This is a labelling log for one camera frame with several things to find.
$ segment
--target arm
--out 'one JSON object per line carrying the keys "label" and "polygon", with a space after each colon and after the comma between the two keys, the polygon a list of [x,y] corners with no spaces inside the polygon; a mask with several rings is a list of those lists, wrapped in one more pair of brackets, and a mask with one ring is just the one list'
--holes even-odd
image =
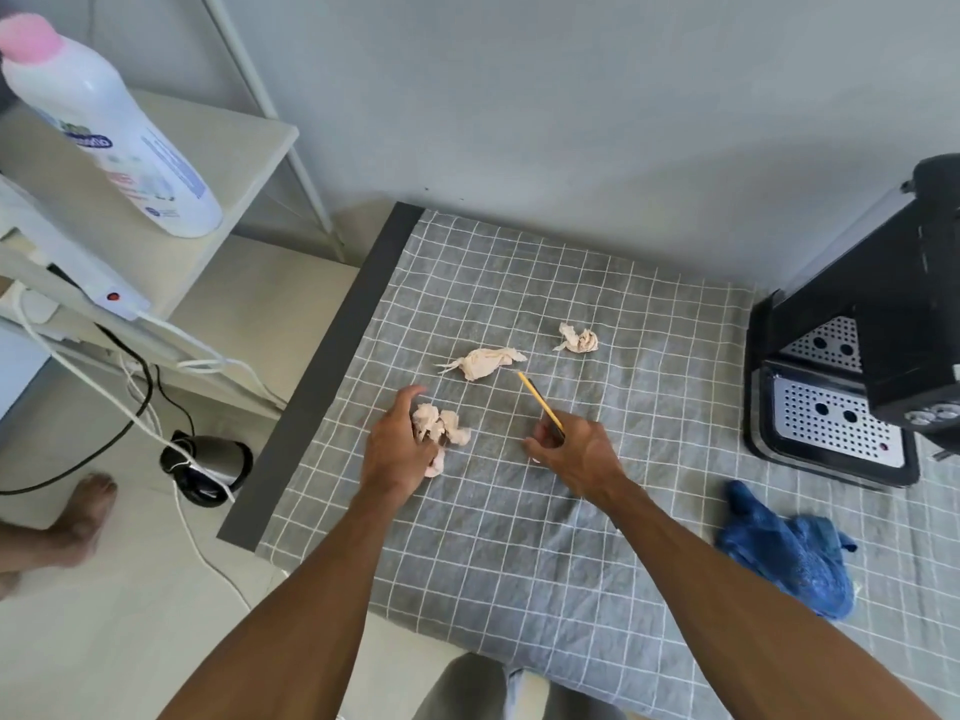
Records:
{"label": "arm", "polygon": [[630,542],[710,686],[736,720],[936,720],[826,619],[676,522],[624,473],[601,424],[560,413],[524,442]]}
{"label": "arm", "polygon": [[366,442],[360,489],[293,575],[240,622],[159,720],[336,717],[354,670],[387,528],[423,481],[437,445],[418,444],[407,386]]}

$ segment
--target person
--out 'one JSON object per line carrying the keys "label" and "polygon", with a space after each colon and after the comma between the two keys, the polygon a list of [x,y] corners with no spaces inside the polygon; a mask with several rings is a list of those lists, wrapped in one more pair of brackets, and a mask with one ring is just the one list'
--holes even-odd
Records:
{"label": "person", "polygon": [[[340,522],[198,666],[160,720],[336,717],[387,529],[437,453],[432,441],[418,443],[411,427],[412,401],[423,391],[399,391],[370,431],[360,488]],[[929,707],[839,629],[661,510],[627,477],[602,425],[558,416],[563,442],[540,423],[524,441],[528,455],[623,533],[736,720],[934,720]],[[501,716],[505,679],[489,671],[490,662],[470,655],[455,660],[416,720]],[[465,671],[471,663],[485,669]],[[618,713],[558,689],[544,717],[594,720],[622,717]]]}
{"label": "person", "polygon": [[0,599],[9,596],[25,571],[75,567],[96,548],[97,537],[114,508],[117,485],[110,475],[87,475],[66,507],[44,530],[0,520]]}

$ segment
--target gray wall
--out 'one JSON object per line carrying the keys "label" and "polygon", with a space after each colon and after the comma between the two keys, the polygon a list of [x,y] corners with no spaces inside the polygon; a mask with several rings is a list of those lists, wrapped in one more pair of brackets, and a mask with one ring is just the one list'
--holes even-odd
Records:
{"label": "gray wall", "polygon": [[[99,3],[131,83],[249,108],[197,0]],[[227,4],[357,253],[402,199],[777,284],[960,139],[960,0]]]}

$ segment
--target metal grate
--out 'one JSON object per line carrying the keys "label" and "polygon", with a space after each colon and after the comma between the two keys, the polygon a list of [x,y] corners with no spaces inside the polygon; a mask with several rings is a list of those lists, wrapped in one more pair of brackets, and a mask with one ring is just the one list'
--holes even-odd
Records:
{"label": "metal grate", "polygon": [[904,466],[900,427],[875,419],[861,396],[774,377],[774,429],[787,440]]}
{"label": "metal grate", "polygon": [[826,364],[860,374],[857,322],[846,315],[835,317],[802,338],[797,338],[783,353],[814,364]]}

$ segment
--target pink bottle cap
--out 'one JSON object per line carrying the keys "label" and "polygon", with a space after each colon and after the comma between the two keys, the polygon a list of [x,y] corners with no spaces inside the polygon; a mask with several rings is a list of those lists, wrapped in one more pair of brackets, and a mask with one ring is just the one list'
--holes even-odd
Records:
{"label": "pink bottle cap", "polygon": [[14,63],[45,63],[63,46],[64,38],[42,15],[17,12],[0,20],[0,53]]}

